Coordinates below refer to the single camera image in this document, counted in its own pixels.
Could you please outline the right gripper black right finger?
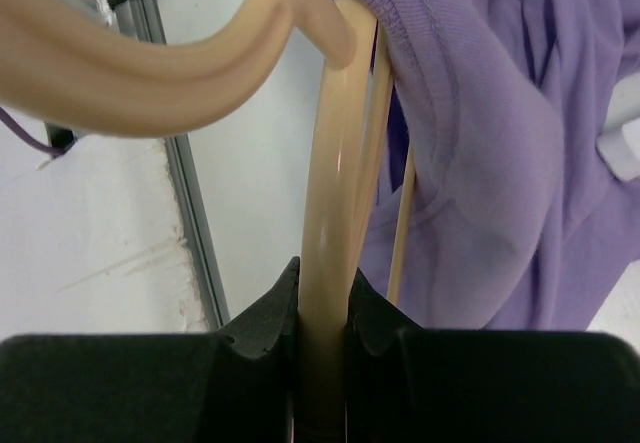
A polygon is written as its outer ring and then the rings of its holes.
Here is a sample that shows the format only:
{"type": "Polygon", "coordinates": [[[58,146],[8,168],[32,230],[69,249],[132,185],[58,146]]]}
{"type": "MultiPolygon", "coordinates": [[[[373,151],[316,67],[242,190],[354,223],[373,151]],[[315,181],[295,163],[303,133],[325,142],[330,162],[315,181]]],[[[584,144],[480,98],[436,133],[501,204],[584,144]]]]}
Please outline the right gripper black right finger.
{"type": "Polygon", "coordinates": [[[427,330],[357,276],[351,442],[635,442],[639,357],[601,333],[427,330]]]}

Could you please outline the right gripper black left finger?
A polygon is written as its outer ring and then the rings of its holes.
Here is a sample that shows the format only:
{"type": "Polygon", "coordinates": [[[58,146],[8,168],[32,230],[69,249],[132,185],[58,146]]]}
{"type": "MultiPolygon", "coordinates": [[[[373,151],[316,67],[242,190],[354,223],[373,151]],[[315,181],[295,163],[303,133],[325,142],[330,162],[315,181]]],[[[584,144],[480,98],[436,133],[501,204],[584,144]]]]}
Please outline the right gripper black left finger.
{"type": "Polygon", "coordinates": [[[287,442],[299,274],[217,331],[1,345],[5,442],[287,442]]]}

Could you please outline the purple t shirt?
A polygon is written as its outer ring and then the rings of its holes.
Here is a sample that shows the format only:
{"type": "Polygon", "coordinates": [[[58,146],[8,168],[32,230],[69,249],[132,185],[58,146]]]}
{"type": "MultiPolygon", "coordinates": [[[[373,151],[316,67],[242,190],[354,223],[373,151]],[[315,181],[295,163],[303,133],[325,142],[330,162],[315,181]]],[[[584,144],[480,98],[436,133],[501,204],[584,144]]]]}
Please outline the purple t shirt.
{"type": "Polygon", "coordinates": [[[639,185],[596,149],[639,69],[639,0],[363,0],[395,88],[360,267],[428,328],[584,330],[639,257],[639,185]]]}

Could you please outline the beige hanger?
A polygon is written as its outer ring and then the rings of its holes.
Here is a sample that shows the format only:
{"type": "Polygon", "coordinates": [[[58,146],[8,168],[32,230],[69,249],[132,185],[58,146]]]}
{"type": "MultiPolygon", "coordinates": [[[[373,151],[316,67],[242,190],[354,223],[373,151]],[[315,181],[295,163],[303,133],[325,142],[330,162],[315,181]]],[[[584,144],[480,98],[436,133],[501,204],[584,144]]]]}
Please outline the beige hanger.
{"type": "Polygon", "coordinates": [[[275,411],[302,440],[346,435],[343,330],[362,250],[392,86],[373,12],[359,0],[243,0],[216,34],[155,46],[97,26],[59,0],[1,0],[1,100],[66,127],[152,138],[203,128],[264,83],[294,30],[323,55],[299,280],[284,302],[298,332],[297,383],[279,378],[279,334],[254,344],[225,388],[275,411]]]}

